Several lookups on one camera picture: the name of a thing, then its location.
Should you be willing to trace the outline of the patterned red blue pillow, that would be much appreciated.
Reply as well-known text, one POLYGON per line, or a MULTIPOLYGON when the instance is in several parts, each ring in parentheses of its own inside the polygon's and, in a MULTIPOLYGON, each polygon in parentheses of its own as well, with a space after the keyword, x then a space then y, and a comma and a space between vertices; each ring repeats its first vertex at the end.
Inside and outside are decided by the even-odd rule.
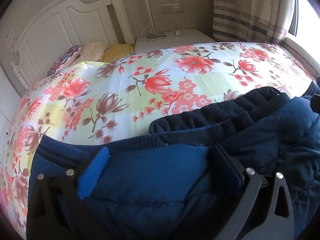
POLYGON ((82 51, 81 45, 72 46, 64 54, 62 54, 53 64, 47 73, 47 77, 55 74, 57 71, 70 67, 79 57, 82 51))

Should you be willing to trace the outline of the striped patterned curtain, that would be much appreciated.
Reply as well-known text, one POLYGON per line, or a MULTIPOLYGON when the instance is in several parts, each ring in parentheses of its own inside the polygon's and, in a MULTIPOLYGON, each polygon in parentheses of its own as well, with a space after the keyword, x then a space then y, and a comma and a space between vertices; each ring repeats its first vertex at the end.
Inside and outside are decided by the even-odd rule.
POLYGON ((280 45, 294 8, 295 0, 214 0, 213 38, 280 45))

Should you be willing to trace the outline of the wall power socket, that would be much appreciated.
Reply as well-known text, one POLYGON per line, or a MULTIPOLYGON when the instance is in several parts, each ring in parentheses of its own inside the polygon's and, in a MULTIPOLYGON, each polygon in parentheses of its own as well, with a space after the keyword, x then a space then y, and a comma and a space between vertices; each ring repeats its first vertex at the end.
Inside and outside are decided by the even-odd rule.
POLYGON ((183 4, 182 3, 168 3, 161 4, 161 13, 163 15, 166 14, 179 14, 183 12, 183 4))

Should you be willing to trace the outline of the yellow pillow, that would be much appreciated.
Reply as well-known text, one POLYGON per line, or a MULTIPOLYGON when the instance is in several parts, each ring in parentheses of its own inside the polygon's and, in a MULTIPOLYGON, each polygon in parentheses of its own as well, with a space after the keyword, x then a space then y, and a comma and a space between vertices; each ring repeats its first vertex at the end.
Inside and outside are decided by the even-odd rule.
POLYGON ((130 44, 115 44, 107 49, 101 59, 102 62, 113 62, 119 59, 131 56, 134 52, 134 46, 130 44))

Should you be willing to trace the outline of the blue padded winter jacket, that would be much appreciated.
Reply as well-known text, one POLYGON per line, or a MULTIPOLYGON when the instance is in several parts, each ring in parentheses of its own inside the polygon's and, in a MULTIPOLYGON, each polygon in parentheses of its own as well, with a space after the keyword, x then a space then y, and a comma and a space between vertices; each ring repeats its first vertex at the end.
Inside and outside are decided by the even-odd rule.
POLYGON ((147 135, 102 145, 43 137, 30 174, 28 211, 39 174, 77 169, 103 147, 110 158, 83 204, 106 239, 215 239, 216 198, 209 149, 219 144, 244 167, 284 175, 293 239, 319 239, 319 114, 310 107, 316 82, 300 97, 272 87, 234 100, 160 118, 147 135))

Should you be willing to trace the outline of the window frame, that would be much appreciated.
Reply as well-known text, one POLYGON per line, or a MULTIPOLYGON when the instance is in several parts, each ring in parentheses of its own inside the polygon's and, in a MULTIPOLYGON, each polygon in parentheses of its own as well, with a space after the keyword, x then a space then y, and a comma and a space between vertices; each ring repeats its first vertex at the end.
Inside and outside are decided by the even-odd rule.
POLYGON ((308 0, 295 0, 293 18, 283 47, 313 77, 319 76, 319 16, 308 0))

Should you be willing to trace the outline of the white wall switch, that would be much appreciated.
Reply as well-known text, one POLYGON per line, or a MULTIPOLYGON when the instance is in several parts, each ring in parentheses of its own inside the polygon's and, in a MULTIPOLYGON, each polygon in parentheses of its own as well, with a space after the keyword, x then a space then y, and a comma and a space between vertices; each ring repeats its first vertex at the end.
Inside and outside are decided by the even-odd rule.
POLYGON ((9 28, 9 31, 7 32, 7 34, 5 36, 5 42, 6 42, 6 45, 9 50, 10 55, 13 55, 13 53, 15 52, 15 47, 16 47, 16 43, 17 43, 17 38, 16 38, 16 34, 15 34, 13 27, 9 28))

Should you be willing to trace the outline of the white wooden headboard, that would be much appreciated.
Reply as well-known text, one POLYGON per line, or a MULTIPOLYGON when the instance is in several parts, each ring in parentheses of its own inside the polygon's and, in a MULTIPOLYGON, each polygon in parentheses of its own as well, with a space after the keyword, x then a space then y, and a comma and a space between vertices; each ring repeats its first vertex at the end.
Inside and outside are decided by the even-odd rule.
POLYGON ((135 39, 123 0, 54 0, 28 23, 14 48, 19 63, 13 72, 24 89, 45 78, 48 70, 67 49, 104 41, 133 44, 135 39))

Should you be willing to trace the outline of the cream textured pillow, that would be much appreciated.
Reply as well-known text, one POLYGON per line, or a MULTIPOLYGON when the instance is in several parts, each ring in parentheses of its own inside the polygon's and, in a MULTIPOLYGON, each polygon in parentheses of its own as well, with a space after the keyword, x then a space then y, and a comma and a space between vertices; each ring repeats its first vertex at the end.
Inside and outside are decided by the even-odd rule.
POLYGON ((105 51, 107 50, 107 44, 105 42, 91 42, 85 45, 80 53, 80 61, 101 61, 105 51))

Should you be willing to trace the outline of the floral bed sheet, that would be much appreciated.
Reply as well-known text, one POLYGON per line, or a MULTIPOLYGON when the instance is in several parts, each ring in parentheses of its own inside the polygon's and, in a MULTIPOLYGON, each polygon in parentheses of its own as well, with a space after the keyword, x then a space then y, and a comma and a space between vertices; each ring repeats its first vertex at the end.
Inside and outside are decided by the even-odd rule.
POLYGON ((314 78, 283 47, 253 42, 192 44, 57 70, 5 103, 10 119, 1 126, 1 208, 25 237, 31 163, 45 135, 101 145, 144 135, 158 118, 260 87, 301 96, 314 78))

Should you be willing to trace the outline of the white bedside table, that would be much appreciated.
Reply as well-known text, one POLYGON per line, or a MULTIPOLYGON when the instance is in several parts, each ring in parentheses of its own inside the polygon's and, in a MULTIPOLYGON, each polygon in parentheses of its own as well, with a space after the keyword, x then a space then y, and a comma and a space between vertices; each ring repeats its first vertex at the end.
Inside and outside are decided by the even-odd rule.
POLYGON ((165 38, 152 41, 148 41, 144 37, 139 38, 135 43, 135 54, 171 47, 215 42, 212 38, 197 29, 185 29, 181 30, 180 33, 181 36, 176 36, 175 32, 172 31, 167 33, 165 38))

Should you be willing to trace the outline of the silver desk lamp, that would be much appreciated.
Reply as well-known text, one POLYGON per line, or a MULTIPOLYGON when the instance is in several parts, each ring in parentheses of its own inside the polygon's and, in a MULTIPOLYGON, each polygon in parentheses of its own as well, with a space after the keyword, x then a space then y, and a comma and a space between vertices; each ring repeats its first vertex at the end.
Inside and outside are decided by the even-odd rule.
POLYGON ((149 22, 150 22, 150 26, 146 28, 146 31, 143 31, 145 32, 145 39, 147 41, 158 41, 163 38, 166 38, 167 35, 165 33, 158 33, 156 31, 153 15, 150 7, 150 2, 149 0, 144 0, 144 1, 145 1, 146 9, 148 12, 149 22))

